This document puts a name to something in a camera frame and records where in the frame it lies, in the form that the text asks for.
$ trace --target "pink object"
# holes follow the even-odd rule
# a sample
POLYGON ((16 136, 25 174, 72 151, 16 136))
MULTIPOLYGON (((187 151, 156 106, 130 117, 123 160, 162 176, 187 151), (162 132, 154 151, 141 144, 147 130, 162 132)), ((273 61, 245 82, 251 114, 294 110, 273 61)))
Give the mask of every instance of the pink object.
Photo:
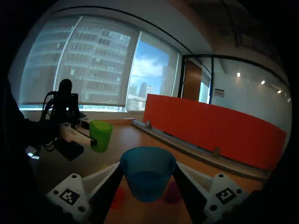
POLYGON ((182 198, 180 190, 176 183, 173 181, 168 185, 166 194, 165 194, 165 202, 168 204, 175 204, 182 198))

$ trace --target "skyscraper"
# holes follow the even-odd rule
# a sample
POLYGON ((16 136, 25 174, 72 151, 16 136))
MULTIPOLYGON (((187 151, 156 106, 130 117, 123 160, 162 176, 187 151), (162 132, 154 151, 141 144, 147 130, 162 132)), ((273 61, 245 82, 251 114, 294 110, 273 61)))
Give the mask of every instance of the skyscraper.
POLYGON ((141 98, 146 98, 146 96, 147 96, 147 84, 146 83, 141 84, 138 96, 141 98))
POLYGON ((147 86, 147 94, 152 94, 153 92, 154 92, 154 87, 152 85, 147 86))
POLYGON ((132 94, 134 96, 137 95, 137 86, 136 85, 131 85, 129 94, 132 94))

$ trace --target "cloud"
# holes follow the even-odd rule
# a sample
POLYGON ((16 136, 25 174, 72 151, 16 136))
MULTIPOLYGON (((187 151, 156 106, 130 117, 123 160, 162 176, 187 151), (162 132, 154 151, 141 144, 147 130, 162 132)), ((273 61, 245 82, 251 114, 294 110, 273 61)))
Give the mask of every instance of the cloud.
POLYGON ((132 76, 137 78, 141 77, 158 77, 163 73, 164 65, 160 63, 156 59, 147 59, 145 57, 141 57, 141 59, 135 59, 133 68, 132 68, 132 76))

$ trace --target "window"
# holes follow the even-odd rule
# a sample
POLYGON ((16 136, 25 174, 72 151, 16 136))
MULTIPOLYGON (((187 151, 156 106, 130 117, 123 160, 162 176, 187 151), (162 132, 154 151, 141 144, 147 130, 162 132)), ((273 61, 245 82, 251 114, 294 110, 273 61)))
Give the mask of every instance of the window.
POLYGON ((24 67, 21 104, 41 104, 53 90, 58 61, 78 18, 60 18, 47 23, 36 38, 24 67))
POLYGON ((171 96, 179 53, 156 37, 142 32, 134 56, 127 111, 143 111, 147 94, 171 96))
POLYGON ((45 25, 28 55, 20 108, 42 104, 68 78, 82 109, 143 111, 148 93, 172 95, 178 56, 159 39, 111 19, 59 18, 45 25))
POLYGON ((210 100, 210 88, 206 86, 203 82, 200 83, 200 92, 199 92, 199 102, 209 103, 210 100))

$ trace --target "orange partition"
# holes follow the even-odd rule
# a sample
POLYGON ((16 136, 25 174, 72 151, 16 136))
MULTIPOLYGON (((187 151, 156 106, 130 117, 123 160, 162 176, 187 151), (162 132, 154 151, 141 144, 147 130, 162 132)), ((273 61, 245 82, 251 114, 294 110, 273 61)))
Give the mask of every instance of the orange partition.
POLYGON ((220 106, 176 97, 148 94, 144 123, 181 140, 258 167, 279 161, 286 133, 254 116, 220 106))

